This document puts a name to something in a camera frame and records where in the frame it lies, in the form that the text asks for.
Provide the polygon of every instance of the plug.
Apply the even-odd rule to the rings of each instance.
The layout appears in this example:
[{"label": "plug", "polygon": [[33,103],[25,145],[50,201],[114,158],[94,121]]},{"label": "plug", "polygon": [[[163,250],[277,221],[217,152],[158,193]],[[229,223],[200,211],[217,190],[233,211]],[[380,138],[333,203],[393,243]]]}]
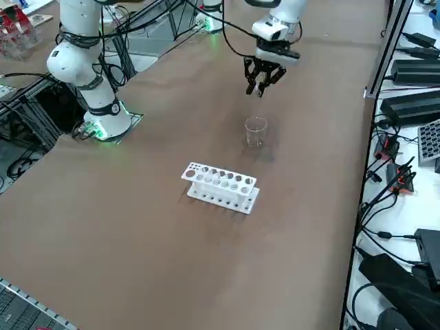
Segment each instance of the plug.
[{"label": "plug", "polygon": [[431,48],[434,47],[436,40],[430,38],[429,36],[425,36],[421,33],[405,33],[402,32],[402,36],[404,36],[410,43],[414,43],[423,48]]},{"label": "plug", "polygon": [[426,49],[422,47],[401,47],[396,48],[398,52],[408,54],[414,58],[422,58],[424,60],[437,60],[440,56],[440,50],[437,49]]},{"label": "plug", "polygon": [[373,172],[372,170],[369,170],[366,173],[366,178],[367,179],[372,179],[373,182],[376,182],[376,183],[377,182],[382,182],[382,178],[377,173]]},{"label": "plug", "polygon": [[360,247],[358,247],[358,246],[355,246],[354,247],[355,248],[355,250],[362,256],[362,258],[364,258],[364,259],[366,259],[366,258],[371,258],[372,257],[372,255],[371,254],[369,254],[367,251],[365,251],[364,249],[361,249]]}]

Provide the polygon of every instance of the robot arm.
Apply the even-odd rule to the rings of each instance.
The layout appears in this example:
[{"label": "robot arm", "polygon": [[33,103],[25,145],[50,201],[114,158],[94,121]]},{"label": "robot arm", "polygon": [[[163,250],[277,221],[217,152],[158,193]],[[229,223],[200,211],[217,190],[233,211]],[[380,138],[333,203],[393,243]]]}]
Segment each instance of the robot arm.
[{"label": "robot arm", "polygon": [[[63,29],[80,36],[96,36],[100,27],[101,5],[94,0],[61,0]],[[130,115],[123,109],[107,77],[93,69],[102,50],[99,38],[76,41],[65,38],[47,59],[49,72],[60,81],[74,85],[87,103],[84,127],[95,138],[107,140],[126,132]]]},{"label": "robot arm", "polygon": [[[269,14],[254,23],[252,31],[258,38],[254,58],[244,58],[245,77],[248,87],[246,94],[256,92],[263,96],[266,87],[277,83],[286,73],[286,65],[293,65],[300,58],[298,52],[291,50],[292,43],[287,39],[293,35],[300,24],[300,18],[307,0],[245,0],[255,7],[271,8]],[[256,81],[262,74],[262,81]]]}]

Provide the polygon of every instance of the cable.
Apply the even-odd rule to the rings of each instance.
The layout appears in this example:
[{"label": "cable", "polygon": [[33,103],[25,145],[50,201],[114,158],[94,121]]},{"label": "cable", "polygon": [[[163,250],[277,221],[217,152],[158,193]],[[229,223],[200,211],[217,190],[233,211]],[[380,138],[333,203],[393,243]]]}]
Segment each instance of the cable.
[{"label": "cable", "polygon": [[378,161],[380,161],[380,158],[376,158],[375,161],[373,163],[371,163],[367,168],[366,171],[368,171],[370,168],[372,168],[374,166],[374,164],[376,164]]},{"label": "cable", "polygon": [[225,12],[224,1],[221,2],[221,3],[222,3],[222,7],[223,7],[223,8],[222,8],[222,12],[223,12],[223,14],[222,14],[222,18],[221,18],[221,19],[219,19],[218,17],[212,16],[211,14],[208,14],[208,13],[205,12],[204,10],[198,8],[196,5],[192,4],[192,3],[190,2],[190,0],[184,0],[184,1],[185,1],[186,3],[188,3],[188,5],[190,5],[191,7],[193,7],[196,11],[201,12],[202,14],[205,14],[207,17],[210,17],[211,19],[215,19],[216,21],[222,22],[223,24],[226,23],[226,24],[232,26],[233,28],[236,28],[238,31],[241,31],[241,32],[244,33],[244,34],[247,34],[248,36],[251,36],[252,38],[257,38],[257,37],[258,37],[256,34],[249,33],[248,31],[244,30],[243,28],[241,28],[241,27],[239,27],[239,26],[237,26],[237,25],[235,25],[235,24],[233,24],[233,23],[231,23],[231,22],[225,21],[225,19],[224,19],[224,12]]},{"label": "cable", "polygon": [[350,312],[348,307],[345,307],[345,311],[353,319],[353,321],[356,322],[356,324],[359,327],[359,329],[360,330],[364,330],[364,327],[362,326],[362,323],[357,318],[355,318],[355,316]]},{"label": "cable", "polygon": [[300,36],[299,36],[295,41],[292,41],[292,42],[290,43],[290,45],[294,45],[294,44],[296,44],[296,43],[299,42],[299,40],[301,40],[301,38],[303,37],[303,25],[301,24],[301,21],[298,22],[298,25],[300,26]]},{"label": "cable", "polygon": [[362,231],[364,232],[364,234],[370,239],[372,240],[372,242],[374,244],[376,244],[381,250],[385,251],[387,254],[389,254],[390,256],[394,256],[397,260],[403,261],[404,263],[407,263],[409,265],[414,265],[414,266],[420,266],[420,265],[426,265],[425,263],[422,263],[421,261],[411,261],[411,260],[406,260],[403,259],[402,257],[392,253],[391,251],[387,250],[385,247],[383,247],[382,245],[380,245],[365,229],[362,229]]},{"label": "cable", "polygon": [[378,201],[378,203],[380,203],[380,202],[384,201],[385,199],[388,199],[389,197],[392,197],[392,196],[394,196],[395,198],[394,198],[394,201],[393,201],[393,203],[392,203],[391,205],[389,205],[389,206],[387,206],[387,207],[385,207],[385,208],[380,208],[379,210],[377,210],[376,212],[374,212],[374,213],[368,218],[368,220],[365,221],[365,223],[364,223],[365,218],[363,218],[363,219],[361,220],[361,230],[364,229],[364,228],[366,227],[366,225],[369,224],[369,222],[371,221],[371,219],[372,219],[375,215],[377,215],[378,213],[383,212],[383,211],[385,211],[385,210],[389,210],[389,209],[392,208],[394,205],[396,205],[396,203],[397,203],[397,195],[396,195],[395,193],[391,193],[391,194],[387,195],[385,198],[383,198],[382,200]]},{"label": "cable", "polygon": [[173,12],[174,10],[176,10],[179,6],[182,5],[182,0],[175,0],[171,5],[169,9],[166,9],[165,11],[159,13],[158,15],[156,15],[155,17],[153,17],[150,21],[145,22],[143,24],[140,24],[136,27],[133,27],[131,29],[128,30],[124,30],[123,32],[114,32],[114,33],[110,33],[110,34],[103,34],[100,36],[81,36],[78,34],[74,34],[71,32],[66,32],[66,31],[62,31],[61,35],[62,37],[64,37],[65,39],[67,39],[69,42],[73,43],[74,45],[77,44],[78,42],[76,41],[80,41],[80,40],[100,40],[103,38],[112,38],[114,36],[123,36],[125,34],[134,32],[134,31],[138,31],[141,30],[143,28],[147,28],[148,26],[154,24],[160,17],[162,17],[165,14],[168,14],[170,12]]},{"label": "cable", "polygon": [[178,33],[177,33],[177,32],[178,32],[179,29],[180,29],[180,24],[182,24],[182,19],[183,19],[183,17],[184,17],[184,13],[185,13],[185,9],[186,9],[186,5],[187,5],[187,4],[188,4],[188,3],[185,2],[185,4],[184,4],[184,9],[181,10],[180,20],[179,20],[179,24],[177,25],[176,36],[174,37],[174,40],[177,39],[177,36],[178,36]]},{"label": "cable", "polygon": [[55,84],[60,83],[57,79],[52,78],[51,76],[48,76],[46,74],[37,74],[37,73],[33,73],[33,72],[12,72],[10,74],[0,75],[0,78],[20,77],[20,76],[35,76],[35,77],[40,77],[43,79],[50,80]]},{"label": "cable", "polygon": [[176,34],[176,37],[174,38],[174,41],[176,41],[180,36],[184,35],[185,33],[188,33],[189,31],[191,31],[192,29],[194,29],[196,27],[197,27],[197,24],[193,25],[192,27],[190,27],[189,29],[187,29],[187,30],[185,30],[183,32],[180,32],[180,33]]},{"label": "cable", "polygon": [[421,239],[420,236],[417,235],[393,235],[390,232],[374,232],[372,230],[369,230],[368,228],[364,228],[367,232],[369,232],[372,235],[375,235],[379,237],[380,239]]},{"label": "cable", "polygon": [[[383,133],[383,134],[385,134],[385,135],[387,135],[388,136],[388,134],[389,134],[389,132],[387,132],[387,131],[379,131],[379,130],[376,130],[376,132],[378,132],[378,133]],[[397,136],[397,138],[399,138],[399,139],[403,139],[405,142],[408,142],[408,143],[411,143],[411,142],[416,142],[416,140],[418,140],[419,139],[419,137],[414,137],[413,139],[411,139],[411,138],[409,138],[409,137],[406,137],[406,136],[402,136],[402,135],[396,135]]]},{"label": "cable", "polygon": [[179,47],[182,43],[184,43],[185,41],[187,41],[189,38],[191,38],[192,36],[194,36],[196,33],[198,33],[198,31],[200,31],[202,28],[204,28],[204,26],[201,26],[198,30],[194,31],[192,34],[190,34],[189,36],[187,36],[184,40],[182,40],[181,42],[179,42],[178,44],[172,46],[170,49],[168,49],[166,52],[164,52],[159,58],[164,57],[167,53],[171,52],[173,49]]},{"label": "cable", "polygon": [[424,300],[426,302],[433,303],[433,304],[437,305],[438,307],[440,307],[440,300],[430,299],[430,298],[425,297],[425,296],[423,296],[421,294],[418,294],[417,292],[414,292],[414,291],[411,291],[411,290],[408,290],[408,289],[404,289],[402,287],[398,287],[398,286],[394,286],[394,285],[389,285],[387,283],[367,283],[367,284],[361,286],[359,289],[357,289],[355,291],[355,293],[353,295],[353,300],[351,301],[351,311],[353,312],[353,316],[354,316],[353,319],[356,322],[359,322],[358,316],[356,315],[356,307],[355,307],[356,298],[359,296],[359,294],[360,294],[360,292],[362,290],[364,290],[364,289],[366,289],[368,287],[376,287],[376,288],[378,288],[378,287],[388,287],[388,288],[391,288],[391,289],[396,289],[398,291],[406,292],[407,294],[412,294],[414,297],[418,297],[418,298],[420,298],[420,299],[422,299],[422,300]]},{"label": "cable", "polygon": [[222,6],[222,11],[221,11],[221,19],[222,19],[222,21],[221,21],[221,33],[223,34],[223,37],[225,39],[226,44],[238,56],[245,57],[245,58],[255,58],[255,56],[245,55],[245,54],[242,54],[242,53],[236,51],[233,48],[233,46],[230,44],[230,42],[228,40],[228,37],[226,36],[226,29],[225,29],[225,22],[226,22],[225,21],[225,0],[221,0],[221,6]]},{"label": "cable", "polygon": [[368,170],[368,169],[367,169],[367,171],[366,171],[366,179],[370,179],[371,177],[374,177],[374,176],[376,175],[376,173],[378,172],[378,170],[380,170],[382,167],[384,167],[385,165],[387,165],[387,163],[388,163],[390,160],[393,160],[393,159],[392,159],[391,157],[388,158],[385,162],[383,162],[382,164],[380,164],[375,170]]},{"label": "cable", "polygon": [[[24,153],[21,154],[19,158],[14,160],[11,165],[9,165],[8,169],[6,170],[6,175],[10,177],[13,181],[16,181],[20,176],[24,174],[34,163],[39,161],[39,159],[30,158],[30,156],[38,150],[38,145],[31,145],[29,148],[25,150]],[[29,156],[25,157],[25,154],[28,152],[31,152]]]}]

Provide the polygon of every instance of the table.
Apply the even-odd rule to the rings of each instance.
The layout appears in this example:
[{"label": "table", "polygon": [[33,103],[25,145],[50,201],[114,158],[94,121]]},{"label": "table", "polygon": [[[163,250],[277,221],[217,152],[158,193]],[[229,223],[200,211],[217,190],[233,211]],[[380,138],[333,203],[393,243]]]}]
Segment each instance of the table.
[{"label": "table", "polygon": [[[2,196],[2,276],[81,329],[335,329],[385,16],[380,0],[311,0],[302,59],[261,100],[222,36],[163,56],[118,94],[144,113],[121,145],[62,137]],[[269,121],[261,151],[243,145],[251,115]],[[192,161],[256,177],[252,214],[187,198]]]},{"label": "table", "polygon": [[[429,9],[422,6],[418,1],[414,1],[410,14],[406,20],[404,26],[404,32],[407,33],[422,33],[432,38],[437,39],[436,47],[440,47],[440,32],[433,28],[432,21],[428,16]],[[399,46],[401,47],[414,47],[412,43],[409,43],[404,37],[400,37]],[[400,52],[393,53],[393,59],[388,66],[386,76],[391,74],[391,67],[393,61],[396,59],[413,59],[406,54]],[[394,96],[402,96],[407,94],[421,93],[425,91],[432,91],[435,89],[414,89],[398,91],[395,89],[402,88],[402,86],[394,85],[391,81],[385,80],[382,84],[381,92],[379,94],[379,100],[377,101],[377,107],[375,113],[381,113],[380,106],[383,98],[391,98]],[[402,136],[409,138],[415,138],[417,136],[417,127],[405,127],[400,133]],[[440,217],[438,215],[438,205],[440,200],[440,175],[434,173],[431,168],[420,168],[417,163],[417,144],[407,143],[402,139],[399,139],[401,155],[397,156],[396,163],[403,164],[407,162],[412,156],[415,156],[415,160],[412,162],[413,170],[417,172],[414,178],[415,193],[413,195],[399,196],[396,205],[387,210],[377,214],[371,220],[368,228],[373,231],[389,231],[393,234],[414,234],[417,228],[440,230]],[[377,138],[373,138],[371,148],[368,151],[368,163],[373,161],[373,149],[377,143]],[[386,169],[383,167],[377,172],[379,176],[385,178]],[[370,201],[376,194],[383,189],[384,184],[373,184],[368,181],[363,191],[363,201]],[[386,201],[383,204],[379,204],[372,211],[373,214],[376,210],[391,204],[390,201]],[[420,261],[417,245],[412,240],[405,239],[390,239],[381,240],[375,237],[387,250],[396,253],[398,256],[411,261]],[[365,249],[368,253],[373,255],[383,253],[373,242],[371,242],[364,233],[361,233],[357,244]],[[362,262],[362,257],[355,254],[353,264],[351,267],[351,278],[349,285],[349,295],[347,305],[351,309],[351,301],[355,291],[362,285],[368,283],[368,280],[358,271],[358,267]],[[406,270],[411,271],[411,266],[400,263]],[[361,322],[368,323],[370,325],[376,325],[377,317],[379,314],[389,308],[389,303],[383,299],[383,296],[375,289],[366,289],[360,293],[356,299],[357,316]]]}]

